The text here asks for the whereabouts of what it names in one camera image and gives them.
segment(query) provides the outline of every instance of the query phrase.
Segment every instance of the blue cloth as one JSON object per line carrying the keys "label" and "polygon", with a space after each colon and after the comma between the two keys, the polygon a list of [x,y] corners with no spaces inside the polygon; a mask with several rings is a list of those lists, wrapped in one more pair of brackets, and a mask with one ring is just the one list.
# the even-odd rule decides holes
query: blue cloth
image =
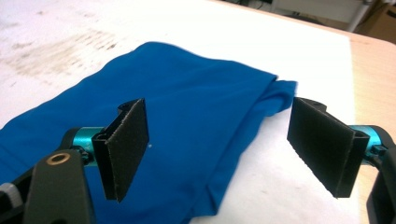
{"label": "blue cloth", "polygon": [[118,105],[143,97],[150,142],[125,199],[106,201],[98,169],[85,169],[98,223],[215,215],[240,154],[264,117],[291,105],[295,87],[241,63],[150,42],[0,130],[0,183],[51,153],[70,128],[107,126]]}

